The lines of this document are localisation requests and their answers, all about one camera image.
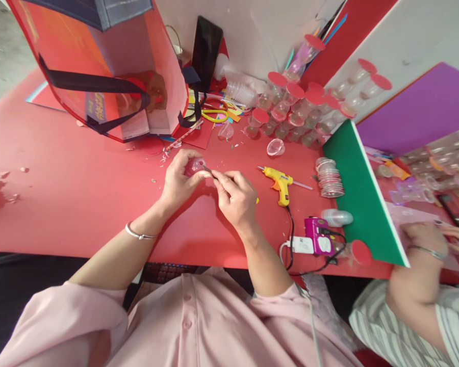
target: red bag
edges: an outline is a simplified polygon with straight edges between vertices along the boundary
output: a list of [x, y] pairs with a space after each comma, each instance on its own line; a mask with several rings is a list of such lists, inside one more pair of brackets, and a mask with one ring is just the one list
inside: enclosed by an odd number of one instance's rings
[[182, 118], [188, 88], [156, 4], [100, 3], [8, 0], [58, 102], [120, 142], [193, 124]]

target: gray floor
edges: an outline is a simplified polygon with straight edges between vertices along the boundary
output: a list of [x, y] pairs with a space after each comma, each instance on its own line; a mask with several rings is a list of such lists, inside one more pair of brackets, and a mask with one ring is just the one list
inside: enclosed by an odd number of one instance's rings
[[17, 21], [0, 2], [0, 98], [35, 67], [36, 61]]

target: silver bracelet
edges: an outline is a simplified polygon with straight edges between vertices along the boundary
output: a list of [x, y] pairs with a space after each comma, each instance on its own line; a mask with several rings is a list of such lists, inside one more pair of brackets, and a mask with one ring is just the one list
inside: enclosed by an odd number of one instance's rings
[[139, 240], [154, 240], [156, 237], [158, 237], [158, 235], [150, 236], [147, 234], [134, 233], [130, 228], [131, 223], [132, 222], [129, 222], [128, 224], [126, 224], [126, 227], [125, 227], [126, 232], [129, 233], [131, 236], [136, 237]]
[[410, 245], [409, 248], [415, 248], [417, 250], [425, 251], [429, 253], [430, 255], [432, 255], [433, 257], [435, 257], [436, 259], [439, 259], [442, 261], [447, 257], [447, 255], [443, 255], [440, 252], [433, 251], [433, 250], [427, 249], [425, 247], [417, 246], [417, 245]]

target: woman's right hand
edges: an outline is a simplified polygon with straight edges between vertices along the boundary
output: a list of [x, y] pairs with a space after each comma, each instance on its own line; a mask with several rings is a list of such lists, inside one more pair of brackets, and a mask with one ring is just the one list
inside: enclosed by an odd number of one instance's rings
[[219, 208], [238, 231], [252, 229], [257, 225], [255, 206], [257, 191], [239, 171], [221, 173], [212, 171], [214, 185], [218, 189]]

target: purple foam sheet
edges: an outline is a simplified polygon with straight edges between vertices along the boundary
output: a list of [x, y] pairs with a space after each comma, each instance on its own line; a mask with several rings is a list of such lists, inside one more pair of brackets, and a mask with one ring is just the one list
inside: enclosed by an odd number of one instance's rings
[[364, 145], [403, 155], [459, 130], [459, 70], [440, 63], [357, 125]]

